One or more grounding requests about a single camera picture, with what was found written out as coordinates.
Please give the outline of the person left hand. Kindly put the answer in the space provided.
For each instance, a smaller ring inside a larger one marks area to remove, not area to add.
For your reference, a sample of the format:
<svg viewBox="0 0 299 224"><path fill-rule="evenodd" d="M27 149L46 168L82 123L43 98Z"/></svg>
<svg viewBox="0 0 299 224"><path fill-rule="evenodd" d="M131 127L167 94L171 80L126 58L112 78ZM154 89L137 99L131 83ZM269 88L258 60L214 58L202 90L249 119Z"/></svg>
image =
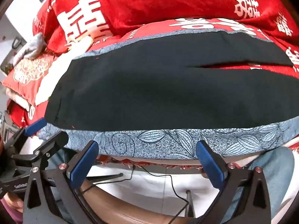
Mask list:
<svg viewBox="0 0 299 224"><path fill-rule="evenodd" d="M16 194L6 193L4 195L4 200L10 208L23 213L24 202Z"/></svg>

